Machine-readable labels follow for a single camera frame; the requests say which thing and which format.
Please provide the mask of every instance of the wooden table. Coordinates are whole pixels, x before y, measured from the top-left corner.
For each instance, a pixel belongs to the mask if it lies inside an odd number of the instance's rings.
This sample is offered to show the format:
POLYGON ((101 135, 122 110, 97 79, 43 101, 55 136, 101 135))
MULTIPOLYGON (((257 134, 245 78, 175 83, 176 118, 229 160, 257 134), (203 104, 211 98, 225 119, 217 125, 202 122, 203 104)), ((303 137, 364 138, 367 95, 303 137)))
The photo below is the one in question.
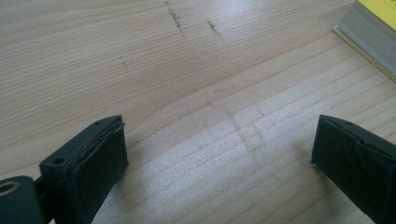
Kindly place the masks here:
POLYGON ((94 223, 373 223, 309 163, 318 115, 396 143, 396 85, 331 32, 352 0, 3 0, 0 178, 121 114, 94 223))

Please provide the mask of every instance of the black object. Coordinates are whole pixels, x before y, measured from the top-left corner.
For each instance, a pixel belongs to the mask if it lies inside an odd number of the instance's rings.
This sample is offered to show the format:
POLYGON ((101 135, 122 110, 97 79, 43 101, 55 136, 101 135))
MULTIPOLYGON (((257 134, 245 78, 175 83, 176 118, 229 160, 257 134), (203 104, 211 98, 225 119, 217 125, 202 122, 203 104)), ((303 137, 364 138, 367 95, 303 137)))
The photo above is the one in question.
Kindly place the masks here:
POLYGON ((128 161, 121 116, 101 119, 40 163, 0 181, 0 223, 91 223, 128 161))
POLYGON ((321 115, 312 162, 375 223, 396 223, 396 146, 321 115))

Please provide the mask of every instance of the wood grain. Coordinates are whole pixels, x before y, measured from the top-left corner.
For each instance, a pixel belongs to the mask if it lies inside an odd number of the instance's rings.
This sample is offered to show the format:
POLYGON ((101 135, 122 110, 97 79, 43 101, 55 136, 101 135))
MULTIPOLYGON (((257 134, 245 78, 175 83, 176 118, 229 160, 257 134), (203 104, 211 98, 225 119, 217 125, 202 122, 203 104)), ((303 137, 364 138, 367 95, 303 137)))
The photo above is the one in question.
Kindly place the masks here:
POLYGON ((309 163, 320 114, 396 143, 395 84, 331 32, 352 2, 0 1, 0 178, 121 114, 94 223, 372 223, 309 163))

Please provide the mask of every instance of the round screw hole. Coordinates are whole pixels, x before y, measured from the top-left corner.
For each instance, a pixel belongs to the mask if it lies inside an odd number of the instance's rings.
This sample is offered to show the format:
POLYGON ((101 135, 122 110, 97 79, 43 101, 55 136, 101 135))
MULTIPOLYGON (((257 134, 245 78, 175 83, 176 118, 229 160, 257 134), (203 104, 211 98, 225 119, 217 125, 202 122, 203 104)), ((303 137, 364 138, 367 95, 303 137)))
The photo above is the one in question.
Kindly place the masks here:
POLYGON ((0 185, 0 196, 6 195, 20 186, 20 182, 18 181, 9 181, 0 185))
POLYGON ((64 158, 58 158, 55 161, 53 161, 53 163, 55 164, 61 164, 62 162, 64 162, 64 158))

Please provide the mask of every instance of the book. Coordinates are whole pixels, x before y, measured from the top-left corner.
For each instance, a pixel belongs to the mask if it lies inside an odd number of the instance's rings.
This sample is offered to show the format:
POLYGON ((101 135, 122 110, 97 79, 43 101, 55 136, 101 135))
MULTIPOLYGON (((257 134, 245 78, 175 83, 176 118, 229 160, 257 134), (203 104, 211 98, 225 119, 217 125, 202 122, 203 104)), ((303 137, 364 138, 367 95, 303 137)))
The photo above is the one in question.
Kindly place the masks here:
POLYGON ((332 30, 396 82, 396 0, 357 0, 332 30))

